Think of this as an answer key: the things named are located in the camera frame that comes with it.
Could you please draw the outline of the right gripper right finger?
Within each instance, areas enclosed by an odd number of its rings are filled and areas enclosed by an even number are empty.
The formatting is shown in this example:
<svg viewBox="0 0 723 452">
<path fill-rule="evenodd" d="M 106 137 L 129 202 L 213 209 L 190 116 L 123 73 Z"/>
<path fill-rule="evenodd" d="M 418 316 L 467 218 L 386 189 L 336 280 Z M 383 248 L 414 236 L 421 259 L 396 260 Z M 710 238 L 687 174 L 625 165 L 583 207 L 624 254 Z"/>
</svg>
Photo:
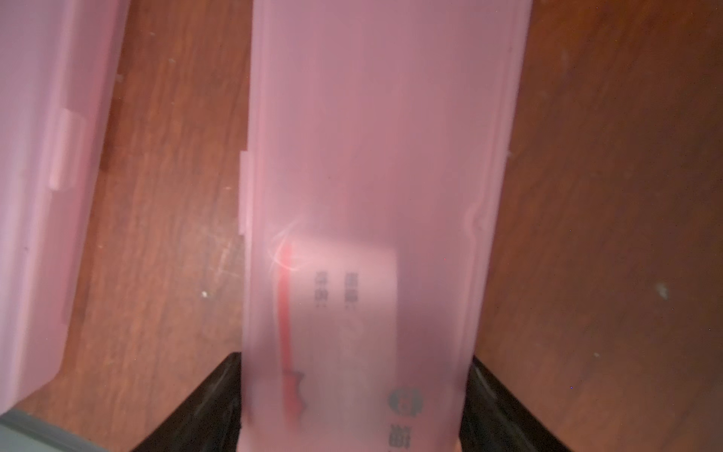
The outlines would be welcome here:
<svg viewBox="0 0 723 452">
<path fill-rule="evenodd" d="M 459 442 L 463 452 L 570 451 L 478 358 L 469 370 Z"/>
</svg>

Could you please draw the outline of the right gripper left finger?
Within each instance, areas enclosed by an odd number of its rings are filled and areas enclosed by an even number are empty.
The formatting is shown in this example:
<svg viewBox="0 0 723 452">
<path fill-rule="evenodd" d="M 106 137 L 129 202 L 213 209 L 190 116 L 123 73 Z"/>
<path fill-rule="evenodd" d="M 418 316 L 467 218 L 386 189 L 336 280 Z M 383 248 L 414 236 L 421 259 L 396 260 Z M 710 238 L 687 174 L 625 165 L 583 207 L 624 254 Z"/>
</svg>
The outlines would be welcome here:
<svg viewBox="0 0 723 452">
<path fill-rule="evenodd" d="M 135 451 L 236 452 L 241 431 L 241 357 L 229 354 Z"/>
</svg>

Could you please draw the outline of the pink pencil case with label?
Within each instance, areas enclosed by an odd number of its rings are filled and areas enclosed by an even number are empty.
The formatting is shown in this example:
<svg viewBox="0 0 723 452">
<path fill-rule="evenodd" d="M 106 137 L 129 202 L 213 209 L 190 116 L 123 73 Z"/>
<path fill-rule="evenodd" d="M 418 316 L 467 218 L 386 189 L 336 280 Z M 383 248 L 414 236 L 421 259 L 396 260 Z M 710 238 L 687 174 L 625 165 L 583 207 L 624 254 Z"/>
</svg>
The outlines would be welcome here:
<svg viewBox="0 0 723 452">
<path fill-rule="evenodd" d="M 532 5 L 257 1 L 242 451 L 451 451 Z"/>
</svg>

